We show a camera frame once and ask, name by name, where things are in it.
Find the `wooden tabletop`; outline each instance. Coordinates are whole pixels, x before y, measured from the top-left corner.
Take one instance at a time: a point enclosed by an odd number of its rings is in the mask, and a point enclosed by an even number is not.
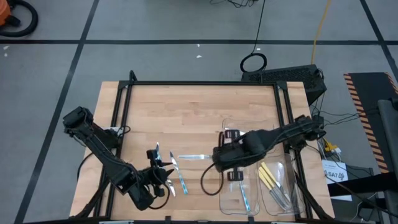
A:
[[[117,92],[117,82],[103,82],[96,105],[94,121],[102,127],[109,127]],[[310,115],[302,83],[288,83],[290,104],[294,117]],[[280,91],[284,121],[288,123]],[[124,97],[121,101],[118,125],[120,125]],[[279,127],[273,88],[271,86],[133,86],[127,125],[131,132],[124,137],[121,159],[130,162],[137,169],[149,166],[146,150],[160,144],[164,162],[170,160],[169,152],[175,157],[181,154],[211,154],[218,144],[218,133],[222,123],[230,121],[257,121],[263,129]],[[259,129],[253,123],[252,129]],[[317,148],[316,142],[309,145]],[[273,150],[274,155],[283,155],[281,144]],[[323,174],[319,153],[306,147],[301,152],[305,177],[309,191],[327,214],[334,216],[326,178]],[[225,215],[220,211],[220,196],[205,195],[200,187],[200,177],[211,161],[184,161],[177,159],[187,185],[184,195],[173,172],[170,179],[176,189],[176,197],[170,196],[167,205],[160,210],[139,211],[128,195],[115,192],[112,219],[115,220],[234,220],[245,221],[247,217]],[[89,158],[81,168],[70,215],[76,215],[87,204],[98,188],[102,165],[95,157]],[[219,187],[220,175],[211,169],[205,177],[207,191]],[[104,215],[108,191],[103,196],[101,214]],[[153,206],[161,205],[164,198],[157,198]],[[259,200],[259,213],[255,221],[292,221],[293,215],[273,216],[267,213]]]

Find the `black metal frame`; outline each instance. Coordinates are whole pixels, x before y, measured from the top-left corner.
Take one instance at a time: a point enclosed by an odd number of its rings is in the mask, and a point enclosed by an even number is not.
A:
[[[122,92],[125,89],[125,87],[127,87],[127,93],[126,93],[126,99],[124,101],[121,127],[126,125],[127,114],[129,111],[129,104],[130,104],[133,85],[232,85],[232,86],[259,86],[260,85],[260,86],[272,86],[274,88],[274,96],[275,96],[275,103],[276,103],[277,114],[278,114],[278,119],[279,119],[279,125],[283,126],[284,125],[284,117],[283,117],[282,104],[280,102],[280,95],[279,95],[279,88],[281,88],[283,90],[283,94],[284,94],[284,100],[285,100],[287,115],[289,118],[289,123],[294,122],[293,114],[292,114],[292,107],[290,104],[289,92],[287,89],[286,82],[254,83],[254,82],[201,82],[201,81],[137,81],[136,78],[135,77],[133,78],[132,75],[133,74],[131,73],[130,80],[128,80],[128,81],[119,81],[118,92],[116,94],[116,101],[114,104],[113,115],[112,115],[112,120],[111,120],[111,126],[116,125],[119,108],[120,108],[120,103],[121,103]],[[122,137],[122,144],[116,149],[117,157],[120,157],[120,155],[121,155],[122,146],[123,146],[123,137]],[[284,151],[289,152],[289,148],[287,148],[287,146],[284,146]],[[296,156],[297,170],[298,170],[299,176],[301,176],[302,180],[305,181],[301,155],[299,152],[295,151],[295,156]],[[105,181],[105,178],[106,178],[106,174],[104,173],[104,169],[103,169],[102,173],[101,173],[101,179],[99,182],[102,183],[103,181]],[[114,186],[111,185],[110,190],[109,190],[108,202],[106,205],[106,213],[105,213],[105,217],[107,217],[109,219],[111,218],[111,214],[112,214],[113,200],[114,200]],[[306,201],[306,199],[304,199],[304,203],[305,203],[306,218],[312,218],[311,206]],[[95,206],[95,210],[94,210],[94,214],[93,214],[94,217],[98,217],[100,215],[101,204],[102,204],[102,198],[99,200],[99,202]],[[296,220],[299,219],[300,215],[296,215],[295,218],[296,218]]]

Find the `orange vacuum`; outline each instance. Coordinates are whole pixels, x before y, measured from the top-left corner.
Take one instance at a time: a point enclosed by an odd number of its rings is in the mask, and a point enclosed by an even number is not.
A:
[[[11,9],[14,9],[17,5],[24,6],[30,13],[32,13],[32,21],[23,30],[19,31],[5,31],[4,28],[7,26],[19,27],[21,21],[11,14]],[[32,33],[39,21],[37,11],[28,2],[23,0],[0,0],[0,35],[5,37],[22,37]]]

